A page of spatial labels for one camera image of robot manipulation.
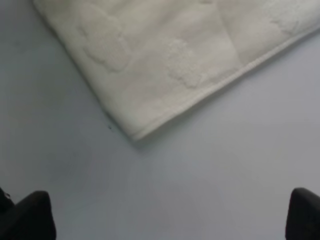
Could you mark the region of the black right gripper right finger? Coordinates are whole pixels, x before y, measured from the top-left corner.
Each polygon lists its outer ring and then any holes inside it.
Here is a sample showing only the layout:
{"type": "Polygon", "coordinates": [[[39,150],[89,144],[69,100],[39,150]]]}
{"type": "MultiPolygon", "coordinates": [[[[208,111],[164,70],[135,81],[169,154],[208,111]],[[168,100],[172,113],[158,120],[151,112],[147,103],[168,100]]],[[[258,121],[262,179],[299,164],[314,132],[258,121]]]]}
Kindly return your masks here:
{"type": "Polygon", "coordinates": [[[320,239],[320,197],[306,188],[295,188],[290,195],[285,238],[320,239]]]}

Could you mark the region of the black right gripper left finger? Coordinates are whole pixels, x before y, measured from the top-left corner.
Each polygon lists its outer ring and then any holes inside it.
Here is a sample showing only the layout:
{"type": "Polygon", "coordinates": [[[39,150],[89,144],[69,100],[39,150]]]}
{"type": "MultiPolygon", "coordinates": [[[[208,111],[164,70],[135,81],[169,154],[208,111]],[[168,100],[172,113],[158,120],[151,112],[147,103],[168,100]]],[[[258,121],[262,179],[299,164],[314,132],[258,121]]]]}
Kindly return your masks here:
{"type": "Polygon", "coordinates": [[[0,191],[0,238],[2,240],[55,240],[57,230],[51,199],[46,191],[35,191],[18,203],[0,191]]]}

